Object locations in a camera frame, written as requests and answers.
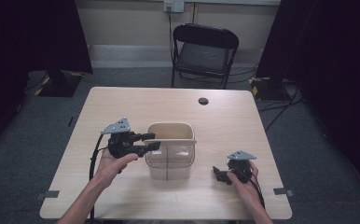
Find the metal bracket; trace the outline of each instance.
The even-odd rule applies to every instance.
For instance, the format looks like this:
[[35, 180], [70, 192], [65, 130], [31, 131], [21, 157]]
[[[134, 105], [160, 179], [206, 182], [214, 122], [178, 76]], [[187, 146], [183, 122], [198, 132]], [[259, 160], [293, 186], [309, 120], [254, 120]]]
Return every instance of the metal bracket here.
[[101, 134], [107, 134], [107, 133], [127, 133], [131, 131], [130, 123], [128, 122], [128, 119], [124, 117], [123, 119], [120, 119], [119, 121], [109, 125], [107, 128], [105, 128]]
[[293, 190], [285, 188], [273, 189], [273, 192], [275, 193], [275, 195], [285, 194], [287, 195], [287, 197], [292, 197], [296, 195]]
[[47, 190], [45, 193], [38, 193], [35, 195], [37, 201], [43, 201], [46, 198], [58, 198], [58, 190]]
[[249, 161], [249, 160], [256, 159], [256, 157], [253, 156], [252, 154], [249, 154], [247, 152], [243, 152], [240, 150], [228, 155], [227, 158], [230, 160], [235, 160], [235, 161]]

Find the human arm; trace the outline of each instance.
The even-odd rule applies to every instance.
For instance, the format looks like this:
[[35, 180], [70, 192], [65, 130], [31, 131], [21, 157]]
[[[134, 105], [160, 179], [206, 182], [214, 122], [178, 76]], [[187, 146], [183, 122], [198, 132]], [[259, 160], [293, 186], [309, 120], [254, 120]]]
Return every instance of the human arm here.
[[85, 223], [90, 210], [104, 189], [111, 185], [118, 171], [123, 170], [129, 162], [135, 161], [137, 158], [136, 154], [128, 154], [120, 159], [115, 159], [110, 155], [108, 149], [104, 149], [95, 176], [57, 223]]
[[[257, 184], [256, 177], [258, 176], [258, 169], [256, 166], [250, 161], [250, 167], [252, 168], [252, 178], [251, 180]], [[242, 202], [246, 206], [248, 212], [252, 215], [253, 220], [257, 224], [266, 224], [273, 223], [270, 219], [270, 216], [265, 211], [264, 207], [259, 200], [258, 193], [253, 184], [248, 181], [243, 184], [238, 177], [232, 172], [227, 173], [228, 178], [235, 185], [236, 190], [238, 191], [239, 196], [241, 197]]]

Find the beige basket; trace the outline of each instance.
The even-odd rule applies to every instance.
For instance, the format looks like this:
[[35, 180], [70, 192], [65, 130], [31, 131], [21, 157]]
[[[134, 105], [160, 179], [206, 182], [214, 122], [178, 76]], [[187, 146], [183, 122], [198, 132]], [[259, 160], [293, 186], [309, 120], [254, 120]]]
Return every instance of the beige basket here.
[[151, 124], [148, 133], [155, 139], [145, 140], [145, 144], [160, 142], [159, 150], [145, 154], [153, 179], [188, 179], [191, 165], [195, 160], [195, 135], [192, 127], [182, 122], [159, 122]]

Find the black stand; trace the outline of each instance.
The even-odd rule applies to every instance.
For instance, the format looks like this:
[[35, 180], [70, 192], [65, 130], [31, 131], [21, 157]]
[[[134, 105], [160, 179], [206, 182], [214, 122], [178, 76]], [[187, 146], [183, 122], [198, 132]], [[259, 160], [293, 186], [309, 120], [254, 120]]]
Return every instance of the black stand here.
[[51, 97], [73, 97], [82, 76], [65, 74], [61, 70], [47, 70], [49, 80], [41, 85], [36, 95]]

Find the forearm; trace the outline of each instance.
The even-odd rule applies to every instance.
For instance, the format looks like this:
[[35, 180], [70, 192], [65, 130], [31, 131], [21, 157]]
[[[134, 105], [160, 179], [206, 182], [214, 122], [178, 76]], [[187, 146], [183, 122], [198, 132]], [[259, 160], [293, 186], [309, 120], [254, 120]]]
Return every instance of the forearm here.
[[268, 216], [267, 211], [265, 211], [264, 207], [261, 203], [252, 203], [247, 206], [249, 213], [252, 215], [253, 220], [256, 224], [271, 224], [272, 219]]
[[85, 223], [90, 210], [103, 190], [104, 187], [96, 178], [93, 178], [57, 223]]

